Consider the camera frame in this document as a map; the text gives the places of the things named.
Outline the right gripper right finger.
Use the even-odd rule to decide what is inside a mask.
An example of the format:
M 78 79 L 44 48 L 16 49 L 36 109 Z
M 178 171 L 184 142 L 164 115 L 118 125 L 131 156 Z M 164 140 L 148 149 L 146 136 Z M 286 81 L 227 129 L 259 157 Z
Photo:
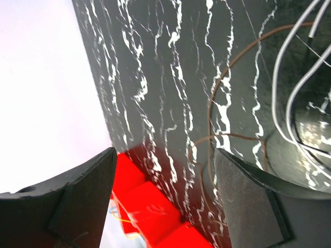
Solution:
M 256 168 L 223 149 L 214 156 L 232 247 L 330 247 L 330 194 Z

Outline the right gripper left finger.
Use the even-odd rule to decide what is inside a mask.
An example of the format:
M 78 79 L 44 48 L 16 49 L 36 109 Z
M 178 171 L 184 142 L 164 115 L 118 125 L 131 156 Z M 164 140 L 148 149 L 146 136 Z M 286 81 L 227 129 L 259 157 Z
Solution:
M 1 194 L 1 247 L 99 247 L 114 183 L 110 147 L 16 193 Z

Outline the red divided plastic bin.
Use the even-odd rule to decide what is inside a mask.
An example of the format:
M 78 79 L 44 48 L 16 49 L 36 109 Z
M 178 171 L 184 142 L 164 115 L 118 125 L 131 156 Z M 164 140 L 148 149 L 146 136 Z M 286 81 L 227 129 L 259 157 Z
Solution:
M 125 153 L 117 156 L 111 199 L 124 233 L 141 234 L 147 247 L 211 247 Z

